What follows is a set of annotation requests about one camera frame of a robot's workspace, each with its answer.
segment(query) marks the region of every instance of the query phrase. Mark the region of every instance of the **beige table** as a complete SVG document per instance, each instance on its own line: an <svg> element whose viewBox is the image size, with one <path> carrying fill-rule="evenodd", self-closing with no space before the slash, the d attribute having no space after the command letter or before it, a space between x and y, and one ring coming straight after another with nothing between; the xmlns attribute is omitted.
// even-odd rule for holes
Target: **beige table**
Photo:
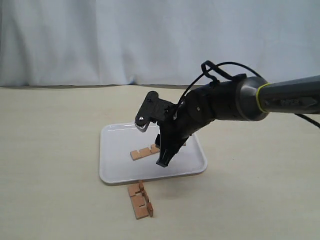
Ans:
<svg viewBox="0 0 320 240"><path fill-rule="evenodd" d="M99 137L151 89L0 88L0 238L319 239L320 131L291 114L201 129L207 170L145 183L154 218L136 220L127 186L99 179Z"/></svg>

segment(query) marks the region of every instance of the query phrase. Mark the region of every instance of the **white curtain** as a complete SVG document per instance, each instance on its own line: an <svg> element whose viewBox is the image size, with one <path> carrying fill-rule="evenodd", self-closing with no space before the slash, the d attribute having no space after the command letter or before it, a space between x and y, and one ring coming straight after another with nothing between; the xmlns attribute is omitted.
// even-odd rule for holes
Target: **white curtain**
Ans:
<svg viewBox="0 0 320 240"><path fill-rule="evenodd" d="M187 85L205 60L249 65L270 82L320 75L319 0L2 0L1 9L2 86Z"/></svg>

